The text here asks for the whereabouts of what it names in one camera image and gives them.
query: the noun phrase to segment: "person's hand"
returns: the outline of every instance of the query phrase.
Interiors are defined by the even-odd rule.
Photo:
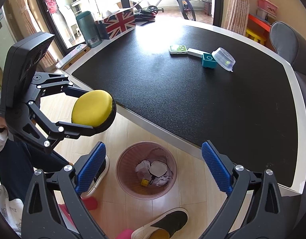
[[[3,117],[0,117],[0,128],[7,128],[6,120]]]

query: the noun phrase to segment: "wooden floor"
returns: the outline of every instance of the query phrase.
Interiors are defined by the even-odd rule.
[[[204,11],[202,10],[195,10],[195,16],[196,16],[196,21],[197,22],[202,22],[202,23],[207,23],[212,25],[213,23],[213,18],[211,16],[207,16]],[[173,18],[179,18],[183,19],[183,15],[180,12],[179,9],[165,9],[164,12],[159,12],[156,15],[157,18],[168,18],[168,17],[173,17]]]
[[[75,98],[65,94],[52,95],[41,99],[41,110],[51,121],[71,122],[71,109],[75,101]],[[91,214],[111,239],[124,229],[135,230],[175,207],[185,208],[189,212],[189,220],[185,227],[175,233],[172,238],[198,238],[226,198],[226,194],[219,191],[203,161],[166,143],[119,114],[105,132],[93,137],[80,137],[77,140],[65,139],[57,145],[55,150],[74,163],[81,155],[89,153],[98,141],[106,145],[110,168],[94,194],[99,207]],[[157,142],[168,148],[176,159],[178,167],[176,183],[165,196],[159,199],[135,199],[120,188],[115,177],[115,166],[119,155],[126,147],[139,141]],[[249,199],[250,196],[247,195],[232,230],[240,227]],[[59,192],[57,192],[57,200],[63,203]]]

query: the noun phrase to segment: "pink storage box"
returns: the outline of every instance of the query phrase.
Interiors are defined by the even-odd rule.
[[[258,0],[258,7],[264,9],[272,15],[277,15],[278,6],[269,0]]]

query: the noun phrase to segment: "pink trash bin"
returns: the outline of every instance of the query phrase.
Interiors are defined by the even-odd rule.
[[[165,185],[149,188],[140,184],[136,166],[143,160],[154,159],[167,164],[173,174]],[[177,165],[174,156],[165,147],[155,142],[138,142],[123,151],[115,169],[116,178],[120,187],[136,199],[157,199],[165,195],[173,187],[177,176]]]

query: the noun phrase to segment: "bottle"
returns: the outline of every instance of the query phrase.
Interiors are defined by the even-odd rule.
[[[95,20],[90,11],[85,11],[76,16],[77,24],[85,38],[87,45],[91,48],[102,43]]]

